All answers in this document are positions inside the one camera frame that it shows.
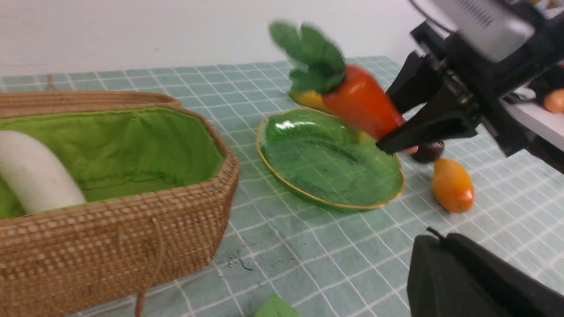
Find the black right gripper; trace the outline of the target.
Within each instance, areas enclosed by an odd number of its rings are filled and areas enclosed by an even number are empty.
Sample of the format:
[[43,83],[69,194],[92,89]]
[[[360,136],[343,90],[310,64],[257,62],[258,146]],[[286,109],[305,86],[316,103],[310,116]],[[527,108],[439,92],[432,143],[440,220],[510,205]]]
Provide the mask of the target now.
[[377,141],[381,151],[392,155],[441,140],[471,138],[477,134],[480,119],[505,156],[527,147],[526,135],[501,99],[562,62],[563,10],[549,14],[527,0],[503,1],[535,28],[532,38],[504,60],[494,63],[485,59],[461,38],[457,27],[445,39],[447,65],[479,100],[480,107],[444,86],[445,70],[432,56],[411,52],[386,93],[400,114],[423,103],[425,106]]

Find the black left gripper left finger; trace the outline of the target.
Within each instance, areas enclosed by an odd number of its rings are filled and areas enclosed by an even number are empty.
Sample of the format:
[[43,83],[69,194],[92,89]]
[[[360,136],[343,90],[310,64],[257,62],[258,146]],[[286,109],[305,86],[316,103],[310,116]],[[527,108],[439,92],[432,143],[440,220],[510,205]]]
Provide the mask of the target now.
[[413,317],[511,317],[445,246],[445,237],[428,227],[415,238],[408,274]]

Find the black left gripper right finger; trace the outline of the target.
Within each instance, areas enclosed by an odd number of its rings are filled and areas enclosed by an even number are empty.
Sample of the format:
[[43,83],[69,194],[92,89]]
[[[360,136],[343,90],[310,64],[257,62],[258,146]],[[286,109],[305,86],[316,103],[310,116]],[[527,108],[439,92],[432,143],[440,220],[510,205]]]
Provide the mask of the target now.
[[489,297],[512,317],[561,317],[563,295],[516,269],[491,251],[449,233],[445,246]]

